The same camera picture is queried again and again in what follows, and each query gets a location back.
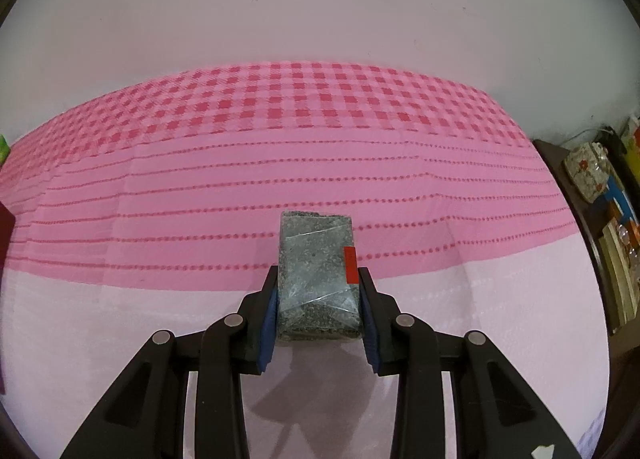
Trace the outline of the dark red toffee box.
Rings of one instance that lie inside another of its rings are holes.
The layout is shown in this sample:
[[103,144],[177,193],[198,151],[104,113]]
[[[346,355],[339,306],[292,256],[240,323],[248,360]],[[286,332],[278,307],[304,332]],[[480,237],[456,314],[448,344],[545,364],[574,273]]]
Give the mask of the dark red toffee box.
[[6,265],[6,256],[9,252],[14,226],[14,214],[5,205],[0,204],[0,278],[2,278],[4,265]]

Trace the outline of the dark sesame bar pack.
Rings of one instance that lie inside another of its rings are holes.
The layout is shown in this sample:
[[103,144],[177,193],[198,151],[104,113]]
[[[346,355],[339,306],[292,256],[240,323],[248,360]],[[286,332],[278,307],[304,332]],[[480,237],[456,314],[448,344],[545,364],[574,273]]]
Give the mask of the dark sesame bar pack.
[[352,220],[285,211],[280,221],[278,331],[282,340],[349,340],[361,333],[359,283],[347,281]]

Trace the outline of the pink checkered tablecloth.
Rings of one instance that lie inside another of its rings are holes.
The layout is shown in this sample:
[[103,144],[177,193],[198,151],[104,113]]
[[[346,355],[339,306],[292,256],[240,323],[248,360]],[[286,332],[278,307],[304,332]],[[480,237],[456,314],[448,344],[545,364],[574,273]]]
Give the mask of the pink checkered tablecloth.
[[597,279],[536,149],[488,94],[409,71],[186,71],[63,112],[12,147],[3,405],[58,457],[158,329],[233,312],[280,217],[352,219],[375,286],[434,329],[484,331],[591,457],[608,398]]

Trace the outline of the green small snack box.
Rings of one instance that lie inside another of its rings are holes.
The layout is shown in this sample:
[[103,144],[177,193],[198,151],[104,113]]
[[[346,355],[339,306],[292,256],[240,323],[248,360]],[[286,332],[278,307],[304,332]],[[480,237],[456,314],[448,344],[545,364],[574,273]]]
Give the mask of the green small snack box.
[[4,136],[0,134],[0,166],[3,166],[3,164],[6,162],[6,159],[8,159],[10,153],[11,153],[10,145],[8,144]]

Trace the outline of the dark wooden side shelf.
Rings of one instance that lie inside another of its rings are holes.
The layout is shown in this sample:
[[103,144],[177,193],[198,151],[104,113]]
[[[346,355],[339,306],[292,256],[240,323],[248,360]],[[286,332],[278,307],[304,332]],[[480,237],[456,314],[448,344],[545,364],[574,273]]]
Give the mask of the dark wooden side shelf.
[[608,256],[603,247],[603,231],[612,218],[606,211],[603,199],[597,199],[593,204],[585,201],[570,179],[564,166],[564,159],[570,153],[568,149],[543,140],[533,140],[533,145],[544,163],[547,164],[556,184],[560,187],[579,227],[580,234],[585,240],[594,274],[596,274],[600,287],[608,332],[610,335],[615,335],[626,325],[627,320],[623,308],[623,297],[620,293],[620,283],[613,268],[608,265]]

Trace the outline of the floral fabric pouch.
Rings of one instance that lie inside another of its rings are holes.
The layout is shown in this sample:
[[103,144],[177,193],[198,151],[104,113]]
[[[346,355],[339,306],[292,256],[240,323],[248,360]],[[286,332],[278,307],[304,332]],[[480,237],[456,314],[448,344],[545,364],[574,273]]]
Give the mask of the floral fabric pouch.
[[563,164],[570,180],[588,204],[593,204],[608,188],[612,167],[608,152],[600,143],[577,146],[568,153]]

